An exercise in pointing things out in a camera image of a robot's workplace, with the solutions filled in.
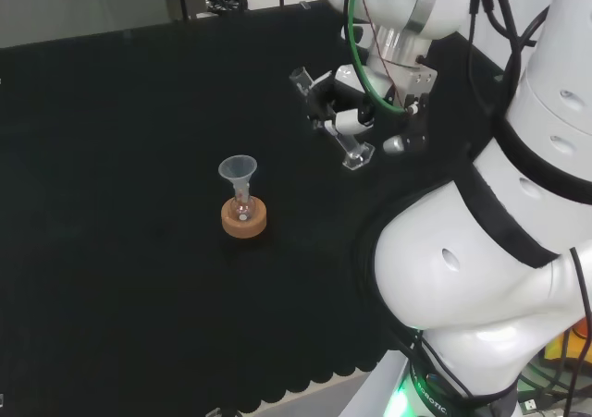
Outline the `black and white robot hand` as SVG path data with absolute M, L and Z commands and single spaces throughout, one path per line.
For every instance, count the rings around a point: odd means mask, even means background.
M 365 68 L 367 78 L 383 101 L 400 107 L 402 113 L 393 113 L 378 104 L 365 92 L 352 65 L 343 65 L 313 80 L 306 91 L 309 118 L 339 140 L 353 139 L 369 131 L 377 116 L 395 122 L 397 132 L 386 139 L 383 150 L 388 155 L 422 152 L 428 144 L 427 93 L 402 96 L 393 86 L 372 70 Z

